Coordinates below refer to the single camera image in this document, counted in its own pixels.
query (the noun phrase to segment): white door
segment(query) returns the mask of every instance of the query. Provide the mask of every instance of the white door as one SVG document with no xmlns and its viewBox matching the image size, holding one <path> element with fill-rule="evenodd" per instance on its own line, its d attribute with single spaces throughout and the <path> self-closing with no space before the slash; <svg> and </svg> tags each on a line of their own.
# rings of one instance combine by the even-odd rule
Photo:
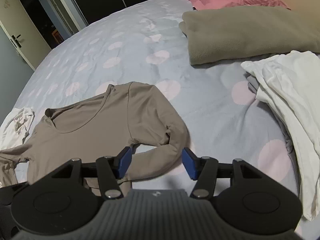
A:
<svg viewBox="0 0 320 240">
<path fill-rule="evenodd" d="M 36 69 L 51 51 L 20 0 L 0 0 L 0 25 L 31 68 Z"/>
</svg>

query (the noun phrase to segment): shirt sleeve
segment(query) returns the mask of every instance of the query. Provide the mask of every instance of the shirt sleeve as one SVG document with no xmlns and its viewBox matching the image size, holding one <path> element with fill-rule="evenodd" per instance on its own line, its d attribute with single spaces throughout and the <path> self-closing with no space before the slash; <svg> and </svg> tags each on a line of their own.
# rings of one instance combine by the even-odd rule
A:
<svg viewBox="0 0 320 240">
<path fill-rule="evenodd" d="M 14 171 L 17 163 L 24 162 L 28 158 L 24 153 L 32 147 L 32 142 L 36 135 L 36 127 L 29 140 L 19 146 L 0 151 L 0 187 L 17 184 L 17 177 Z"/>
<path fill-rule="evenodd" d="M 175 163 L 187 146 L 187 127 L 156 86 L 133 82 L 128 97 L 128 128 L 133 143 L 157 147 L 132 156 L 126 179 L 158 176 Z"/>
</svg>

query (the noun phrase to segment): long-sleeve shirt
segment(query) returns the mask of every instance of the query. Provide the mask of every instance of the long-sleeve shirt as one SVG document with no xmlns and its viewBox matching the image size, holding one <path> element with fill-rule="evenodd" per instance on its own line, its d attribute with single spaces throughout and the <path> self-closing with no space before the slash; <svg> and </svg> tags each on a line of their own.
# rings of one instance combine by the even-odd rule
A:
<svg viewBox="0 0 320 240">
<path fill-rule="evenodd" d="M 89 163 L 101 156 L 116 156 L 125 146 L 157 146 L 132 156 L 121 180 L 126 193 L 131 180 L 166 172 L 187 140 L 183 120 L 156 86 L 138 82 L 109 85 L 101 95 L 47 109 L 25 144 L 0 151 L 0 182 L 3 186 L 16 184 L 14 167 L 26 159 L 27 180 L 34 183 L 71 158 Z M 98 188 L 97 179 L 87 179 L 87 184 Z"/>
</svg>

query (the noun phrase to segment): white cloth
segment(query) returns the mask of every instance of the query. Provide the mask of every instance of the white cloth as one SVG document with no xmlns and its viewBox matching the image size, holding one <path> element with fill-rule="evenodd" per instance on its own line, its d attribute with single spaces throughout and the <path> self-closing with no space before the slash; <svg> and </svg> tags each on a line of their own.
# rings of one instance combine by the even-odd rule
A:
<svg viewBox="0 0 320 240">
<path fill-rule="evenodd" d="M 0 150 L 23 144 L 34 116 L 30 107 L 12 109 L 0 127 Z"/>
<path fill-rule="evenodd" d="M 320 59 L 293 50 L 241 66 L 260 82 L 256 99 L 268 103 L 287 126 L 301 175 L 303 215 L 313 220 L 320 208 Z"/>
</svg>

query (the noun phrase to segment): bed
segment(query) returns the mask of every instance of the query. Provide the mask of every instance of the bed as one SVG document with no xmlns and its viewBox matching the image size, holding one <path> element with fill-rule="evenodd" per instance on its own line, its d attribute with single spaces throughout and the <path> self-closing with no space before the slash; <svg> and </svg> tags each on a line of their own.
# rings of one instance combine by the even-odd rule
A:
<svg viewBox="0 0 320 240">
<path fill-rule="evenodd" d="M 242 158 L 298 194 L 281 128 L 270 108 L 248 89 L 240 66 L 248 59 L 190 66 L 187 38 L 178 24 L 183 12 L 191 10 L 187 0 L 149 0 L 89 25 L 53 49 L 15 104 L 35 111 L 30 133 L 46 108 L 104 93 L 110 83 L 155 84 L 187 125 L 196 155 L 225 163 Z M 140 146 L 138 152 L 149 148 Z M 28 163 L 17 165 L 20 182 L 26 180 L 27 168 Z M 168 173 L 132 186 L 183 188 L 190 194 L 194 184 L 178 162 Z M 218 180 L 215 194 L 228 185 L 228 180 Z M 301 220 L 297 232 L 316 239 L 319 221 L 319 216 L 312 222 Z"/>
</svg>

